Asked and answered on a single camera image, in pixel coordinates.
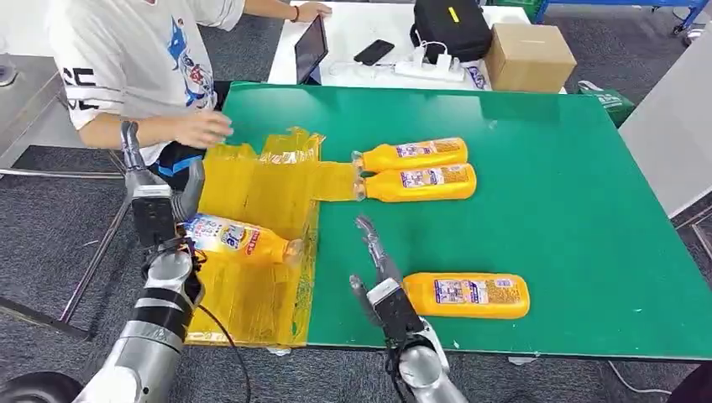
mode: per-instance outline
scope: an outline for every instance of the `black bag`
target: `black bag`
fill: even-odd
[[[416,0],[416,23],[411,28],[414,46],[421,42],[442,42],[448,53],[460,61],[482,59],[490,49],[492,31],[477,0]],[[444,51],[439,44],[427,46],[432,64]]]

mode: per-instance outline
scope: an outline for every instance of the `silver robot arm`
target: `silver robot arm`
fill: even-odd
[[[205,180],[202,161],[191,165],[186,190],[174,194],[146,169],[137,130],[136,123],[121,126],[127,197],[139,240],[152,250],[147,280],[132,318],[75,403],[167,401],[188,325],[204,294],[192,241],[175,229],[197,211]]]
[[[401,288],[403,277],[380,243],[371,221],[356,218],[364,231],[364,242],[376,267],[376,286],[366,290],[357,276],[349,278],[351,289],[366,311],[369,320],[382,327],[389,353],[387,371],[401,400],[405,400],[398,379],[419,403],[467,403],[467,399],[450,380],[450,366],[440,339],[423,317],[419,317]]]

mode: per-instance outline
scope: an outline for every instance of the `gray carpet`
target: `gray carpet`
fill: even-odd
[[[670,10],[550,8],[578,59],[567,89],[585,78],[639,102],[682,53],[668,38],[677,24]],[[244,17],[230,33],[204,29],[219,80],[266,80],[280,23]],[[18,167],[112,170],[105,152],[32,147]],[[5,263],[0,295],[59,316],[73,285],[123,197],[120,181],[0,180],[0,244]],[[58,370],[86,382],[119,334],[142,280],[141,256],[128,217],[108,250],[74,323],[96,336],[78,343],[63,335],[0,316],[0,381],[35,370]],[[243,350],[255,402],[394,402],[382,353],[301,349],[278,358]],[[450,354],[453,380],[472,402],[663,402],[660,395],[627,391],[605,363],[539,359],[516,367],[504,357]],[[672,389],[694,368],[682,364],[619,363],[638,387]],[[243,383],[228,348],[187,348],[173,387],[175,402],[242,401]]]

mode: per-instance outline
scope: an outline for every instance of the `cardboard box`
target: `cardboard box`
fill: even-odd
[[[557,27],[494,24],[484,57],[495,91],[558,93],[576,66]]]

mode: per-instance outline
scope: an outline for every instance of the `smartphone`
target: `smartphone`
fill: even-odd
[[[365,65],[374,65],[383,56],[388,55],[395,45],[391,42],[386,42],[382,39],[377,39],[373,44],[370,44],[366,49],[353,58],[353,61],[363,63]]]

